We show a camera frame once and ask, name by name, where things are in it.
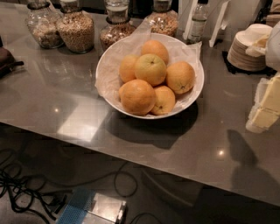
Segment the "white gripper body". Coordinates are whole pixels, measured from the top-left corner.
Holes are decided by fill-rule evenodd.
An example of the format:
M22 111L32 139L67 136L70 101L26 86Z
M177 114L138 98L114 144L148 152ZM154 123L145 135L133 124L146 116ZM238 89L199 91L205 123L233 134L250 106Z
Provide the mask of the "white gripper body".
M266 45L266 65L280 71L280 21L273 27Z

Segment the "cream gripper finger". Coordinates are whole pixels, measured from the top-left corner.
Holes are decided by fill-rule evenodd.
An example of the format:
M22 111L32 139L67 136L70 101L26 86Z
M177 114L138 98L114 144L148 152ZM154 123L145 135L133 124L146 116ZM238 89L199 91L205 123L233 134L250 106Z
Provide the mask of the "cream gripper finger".
M261 78L257 85L246 129L254 133L268 130L280 118L280 73L271 79Z
M260 57L265 54L266 44L268 41L269 35L263 35L257 41L255 41L251 46L249 46L245 53L252 57Z

